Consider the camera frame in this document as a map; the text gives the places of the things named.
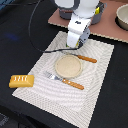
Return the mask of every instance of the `knife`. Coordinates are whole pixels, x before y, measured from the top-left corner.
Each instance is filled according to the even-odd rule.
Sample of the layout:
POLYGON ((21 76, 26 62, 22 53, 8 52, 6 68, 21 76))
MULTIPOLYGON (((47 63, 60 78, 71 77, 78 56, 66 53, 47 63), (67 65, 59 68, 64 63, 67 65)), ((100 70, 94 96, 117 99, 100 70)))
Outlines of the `knife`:
POLYGON ((86 60, 86 61, 89 61, 89 62, 92 62, 92 63, 96 63, 97 60, 96 59, 93 59, 93 58, 89 58, 89 57, 85 57, 85 56, 81 56, 81 55, 76 55, 76 54, 72 54, 72 53, 69 53, 69 52, 65 52, 65 51, 61 51, 62 53, 66 54, 66 55, 74 55, 74 56, 77 56, 79 59, 82 59, 82 60, 86 60))

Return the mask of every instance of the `fork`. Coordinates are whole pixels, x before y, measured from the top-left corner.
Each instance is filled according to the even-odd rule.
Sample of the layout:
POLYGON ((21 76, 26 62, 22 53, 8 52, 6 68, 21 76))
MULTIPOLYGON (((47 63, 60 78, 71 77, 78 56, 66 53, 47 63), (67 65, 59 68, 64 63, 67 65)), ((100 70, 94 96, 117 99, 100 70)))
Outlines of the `fork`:
POLYGON ((78 88, 78 89, 81 89, 81 90, 84 89, 84 86, 82 86, 82 85, 80 85, 80 84, 74 83, 74 82, 69 81, 69 80, 66 80, 66 79, 59 78, 59 77, 57 77, 56 75, 53 75, 53 74, 51 74, 51 73, 49 73, 49 72, 47 72, 47 71, 44 72, 44 75, 45 75, 47 78, 49 78, 49 79, 52 79, 52 80, 60 80, 60 81, 62 81, 63 83, 68 84, 68 85, 71 85, 71 86, 73 86, 73 87, 75 87, 75 88, 78 88))

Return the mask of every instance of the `knife handle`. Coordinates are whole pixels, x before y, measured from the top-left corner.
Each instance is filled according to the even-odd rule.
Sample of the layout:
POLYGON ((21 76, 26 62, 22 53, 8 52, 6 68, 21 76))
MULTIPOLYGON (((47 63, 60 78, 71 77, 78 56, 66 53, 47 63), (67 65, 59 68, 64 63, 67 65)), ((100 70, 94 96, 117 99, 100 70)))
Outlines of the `knife handle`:
POLYGON ((92 58, 89 58, 89 57, 85 57, 85 56, 81 56, 81 55, 78 55, 77 56, 79 59, 82 59, 82 60, 86 60, 86 61, 90 61, 92 63, 96 63, 97 60, 96 59, 92 59, 92 58))
POLYGON ((66 79, 63 79, 62 82, 65 83, 65 84, 71 85, 71 86, 73 86, 75 88, 81 89, 81 90, 84 89, 84 86, 82 86, 80 84, 77 84, 77 83, 74 83, 72 81, 66 80, 66 79))

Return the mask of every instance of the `cable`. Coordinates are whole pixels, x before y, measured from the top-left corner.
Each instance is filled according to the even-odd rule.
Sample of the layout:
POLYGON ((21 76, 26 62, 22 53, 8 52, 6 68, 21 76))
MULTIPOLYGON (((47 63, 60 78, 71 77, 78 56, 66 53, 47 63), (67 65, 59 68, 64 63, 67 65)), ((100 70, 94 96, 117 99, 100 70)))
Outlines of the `cable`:
POLYGON ((26 6, 26 5, 33 5, 33 4, 37 4, 38 3, 38 1, 37 2, 33 2, 33 3, 27 3, 27 4, 0 4, 0 5, 6 5, 6 6, 26 6))
MULTIPOLYGON (((19 122, 18 122, 18 128, 21 128, 21 127, 20 127, 20 124, 22 124, 22 123, 19 123, 19 122)), ((24 124, 22 124, 22 125, 24 125, 24 124)), ((24 125, 24 126, 25 126, 25 128, 30 128, 29 126, 26 126, 26 125, 24 125)))
POLYGON ((63 50, 77 50, 77 49, 79 49, 79 48, 81 47, 80 45, 78 46, 78 48, 58 49, 58 50, 53 50, 53 51, 43 51, 43 50, 38 49, 38 48, 33 44, 32 40, 31 40, 31 22, 32 22, 33 15, 34 15, 34 13, 35 13, 35 11, 36 11, 36 8, 37 8, 38 5, 40 4, 40 2, 41 2, 41 0, 39 0, 39 1, 37 2, 35 8, 33 9, 32 14, 31 14, 31 16, 30 16, 30 20, 29 20, 29 25, 28 25, 29 41, 30 41, 30 43, 32 44, 32 46, 33 46, 36 50, 38 50, 38 51, 40 51, 40 52, 42 52, 42 53, 51 53, 51 52, 57 52, 57 51, 63 51, 63 50))

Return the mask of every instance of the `table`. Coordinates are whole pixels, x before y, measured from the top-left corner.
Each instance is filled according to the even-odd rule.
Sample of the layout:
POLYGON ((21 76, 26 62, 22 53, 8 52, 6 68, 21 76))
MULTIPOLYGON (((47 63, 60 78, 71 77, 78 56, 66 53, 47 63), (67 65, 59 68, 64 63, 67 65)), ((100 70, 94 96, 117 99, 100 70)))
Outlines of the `table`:
MULTIPOLYGON (((17 0, 23 4, 35 0, 17 0)), ((28 38, 28 22, 35 5, 9 6, 0 11, 0 105, 23 113, 51 128, 76 128, 72 124, 12 96, 11 75, 27 74, 42 53, 34 49, 28 38)), ((48 0, 41 2, 31 24, 34 44, 45 50, 59 31, 66 28, 48 24, 56 7, 48 0)), ((128 127, 128 44, 98 36, 91 39, 115 45, 111 61, 89 128, 128 127)))

